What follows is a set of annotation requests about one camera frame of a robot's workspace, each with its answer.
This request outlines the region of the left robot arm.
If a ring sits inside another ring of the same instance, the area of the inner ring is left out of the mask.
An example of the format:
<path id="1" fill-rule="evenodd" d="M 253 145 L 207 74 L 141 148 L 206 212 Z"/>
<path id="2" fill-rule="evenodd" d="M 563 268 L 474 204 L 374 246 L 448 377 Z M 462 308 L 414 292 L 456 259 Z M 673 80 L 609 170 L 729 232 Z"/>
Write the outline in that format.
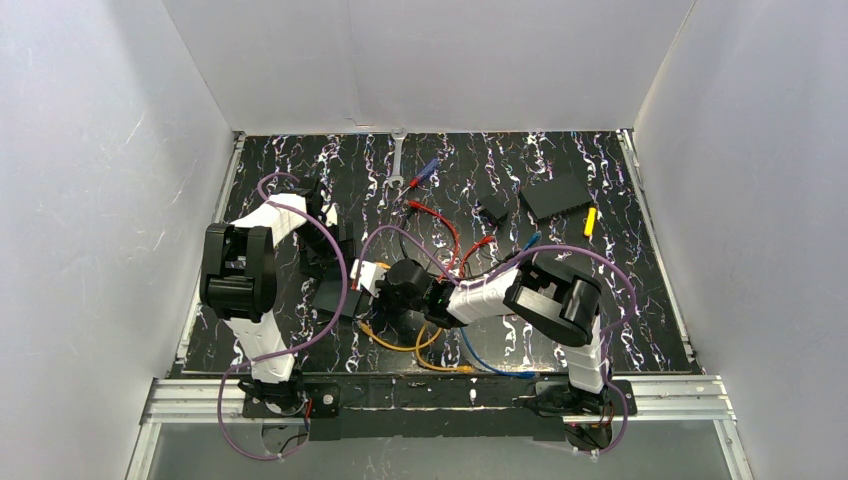
<path id="1" fill-rule="evenodd" d="M 326 196 L 320 180 L 306 177 L 246 216 L 206 229 L 200 301 L 232 330 L 259 386 L 289 382 L 296 364 L 273 313 L 277 245 L 295 234 L 302 274 L 321 279 L 336 271 L 342 282 L 348 280 L 355 257 L 352 226 L 339 221 Z"/>

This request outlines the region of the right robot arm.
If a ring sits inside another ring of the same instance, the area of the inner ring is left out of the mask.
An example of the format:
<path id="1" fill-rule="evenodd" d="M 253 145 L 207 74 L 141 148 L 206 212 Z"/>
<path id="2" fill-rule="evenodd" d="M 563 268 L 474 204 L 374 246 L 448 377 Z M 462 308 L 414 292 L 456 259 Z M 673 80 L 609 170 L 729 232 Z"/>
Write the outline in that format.
<path id="1" fill-rule="evenodd" d="M 360 285 L 388 309 L 419 312 L 445 329 L 516 315 L 563 347 L 572 387 L 596 395 L 606 388 L 601 285 L 554 258 L 534 253 L 501 273 L 456 284 L 437 279 L 415 260 L 403 259 L 368 275 Z"/>

